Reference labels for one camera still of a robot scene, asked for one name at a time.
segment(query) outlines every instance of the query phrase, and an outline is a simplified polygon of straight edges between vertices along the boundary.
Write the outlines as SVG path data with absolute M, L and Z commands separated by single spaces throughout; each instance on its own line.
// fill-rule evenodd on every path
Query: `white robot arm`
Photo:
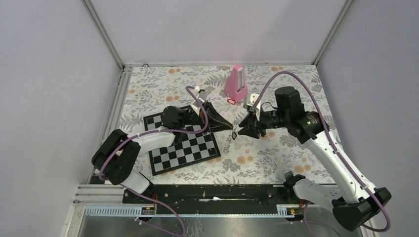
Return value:
M 266 129 L 286 128 L 320 160 L 339 187 L 339 189 L 326 188 L 302 175 L 296 175 L 284 183 L 290 199 L 308 200 L 327 209 L 343 227 L 350 231 L 379 213 L 380 208 L 366 188 L 383 206 L 391 199 L 390 192 L 386 188 L 377 188 L 359 171 L 339 146 L 333 134 L 328 130 L 325 131 L 319 114 L 304 110 L 299 92 L 294 87 L 281 87 L 275 91 L 278 108 L 272 111 L 264 112 L 260 106 L 252 108 L 257 96 L 257 94 L 247 96 L 244 107 L 249 113 L 239 124 L 243 129 L 238 134 L 259 138 L 266 135 Z M 365 185 L 358 182 L 338 157 L 326 133 L 338 148 L 337 152 Z

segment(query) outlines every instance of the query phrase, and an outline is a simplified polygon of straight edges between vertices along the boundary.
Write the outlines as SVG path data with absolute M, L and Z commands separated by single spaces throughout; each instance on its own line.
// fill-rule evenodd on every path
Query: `chess square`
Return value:
M 205 143 L 199 144 L 198 147 L 200 151 L 207 150 L 207 145 Z
M 147 125 L 148 130 L 156 129 L 156 125 L 154 123 Z
M 183 150 L 177 150 L 176 151 L 176 156 L 177 157 L 183 157 L 183 156 L 185 156 L 185 152 Z
M 160 154 L 165 154 L 165 153 L 168 152 L 168 148 L 167 147 L 161 147 L 161 148 L 159 148 L 159 150 L 160 150 Z
M 160 149 L 154 149 L 151 151 L 151 154 L 156 157 L 156 156 L 160 156 Z
M 198 137 L 198 138 L 197 138 L 197 142 L 198 142 L 198 144 L 205 143 L 205 139 L 204 139 L 204 137 Z
M 161 126 L 163 126 L 163 123 L 162 122 L 157 122 L 157 123 L 154 124 L 154 127 L 155 128 L 159 128 Z
M 210 156 L 210 153 L 208 152 L 208 150 L 200 151 L 200 153 L 201 153 L 201 157 L 209 157 Z
M 185 164 L 186 163 L 186 157 L 179 157 L 177 159 L 177 162 L 179 162 L 179 164 Z
M 191 147 L 192 147 L 194 145 L 197 145 L 198 141 L 196 139 L 191 139 L 191 140 L 189 140 L 189 144 L 191 144 Z
M 215 147 L 215 145 L 214 145 L 214 142 L 213 142 L 213 141 L 210 141 L 210 142 L 205 142 L 205 144 L 206 144 L 206 146 L 207 146 L 207 149 L 210 149 L 210 148 L 214 148 L 214 147 Z
M 196 146 L 192 146 L 192 147 L 191 147 L 191 149 L 192 149 L 192 153 L 197 153 L 197 152 L 199 152 L 199 147 L 198 147 L 198 145 L 196 145 Z
M 205 142 L 212 141 L 211 134 L 205 135 L 205 136 L 204 136 L 204 140 L 205 140 Z
M 200 152 L 194 153 L 194 160 L 199 160 L 202 158 L 202 155 Z
M 169 161 L 170 160 L 170 158 L 169 158 L 169 154 L 163 154 L 163 155 L 161 155 L 160 156 L 161 157 L 161 159 L 162 159 L 162 162 L 164 162 L 164 161 Z
M 169 152 L 169 159 L 176 159 L 177 158 L 177 155 L 176 155 L 176 151 L 174 151 L 174 152 Z
M 183 146 L 183 148 L 188 148 L 188 147 L 191 147 L 191 143 L 189 142 L 189 140 L 184 141 L 184 142 L 182 142 L 182 146 Z
M 163 170 L 163 164 L 162 163 L 158 163 L 158 164 L 154 164 L 154 171 L 155 172 L 159 172 Z
M 174 148 L 174 146 L 168 147 L 168 152 L 175 152 L 176 149 Z
M 178 166 L 179 165 L 179 162 L 177 161 L 177 159 L 171 159 L 170 160 L 170 166 L 171 167 L 175 167 L 175 166 Z
M 195 161 L 193 154 L 186 155 L 185 158 L 186 158 L 186 162 L 193 162 L 193 161 Z
M 161 122 L 162 121 L 162 116 L 155 116 L 153 117 L 154 122 Z
M 162 162 L 162 157 L 161 156 L 155 156 L 154 157 L 154 164 L 161 163 L 161 162 Z
M 190 147 L 187 147 L 183 149 L 183 153 L 185 153 L 185 155 L 190 155 L 192 154 L 192 149 Z
M 208 153 L 210 156 L 214 156 L 217 154 L 217 151 L 215 150 L 215 148 L 211 148 L 211 149 L 208 149 Z
M 163 164 L 163 169 L 169 169 L 170 168 L 170 161 L 162 162 L 162 164 Z

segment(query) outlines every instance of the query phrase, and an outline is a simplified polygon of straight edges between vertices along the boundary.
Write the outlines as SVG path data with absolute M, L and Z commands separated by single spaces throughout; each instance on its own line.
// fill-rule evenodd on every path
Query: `black metal base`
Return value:
M 143 194 L 157 194 L 178 214 L 277 214 L 277 204 L 299 204 L 299 199 L 288 200 L 282 185 L 154 185 Z M 221 200 L 209 200 L 214 197 Z M 125 190 L 123 203 L 150 202 Z M 172 213 L 157 208 L 157 214 Z

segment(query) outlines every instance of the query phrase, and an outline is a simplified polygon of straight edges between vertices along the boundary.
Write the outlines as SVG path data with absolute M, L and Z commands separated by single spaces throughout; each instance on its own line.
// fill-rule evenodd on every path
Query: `table surface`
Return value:
M 247 115 L 240 105 L 227 103 L 224 85 L 232 66 L 149 67 L 133 68 L 120 129 L 129 134 L 144 131 L 142 116 L 161 112 L 166 106 L 185 106 L 192 102 L 184 89 L 187 85 L 199 86 L 209 93 L 208 100 L 215 109 L 233 124 Z M 259 93 L 269 78 L 278 71 L 289 71 L 299 76 L 311 89 L 331 131 L 340 141 L 330 108 L 313 65 L 246 66 L 249 93 Z M 262 102 L 276 105 L 274 91 L 282 86 L 293 86 L 301 95 L 307 111 L 315 110 L 308 93 L 292 77 L 278 76 L 266 90 Z M 264 110 L 271 110 L 269 104 Z M 152 176 L 148 153 L 140 152 L 134 170 L 141 172 L 154 184 L 281 184 L 284 173 L 305 175 L 316 183 L 334 183 L 319 160 L 290 136 L 285 128 L 267 130 L 267 136 L 254 139 L 238 136 L 230 143 L 230 152 L 224 153 L 230 131 L 215 133 L 221 157 L 207 160 L 168 173 Z

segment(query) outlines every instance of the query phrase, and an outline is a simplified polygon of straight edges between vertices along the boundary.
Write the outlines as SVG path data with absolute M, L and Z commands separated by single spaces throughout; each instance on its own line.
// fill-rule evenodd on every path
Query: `pink metronome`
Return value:
M 236 102 L 243 100 L 248 94 L 246 84 L 245 68 L 238 64 L 234 66 L 230 77 L 224 87 L 224 92 Z

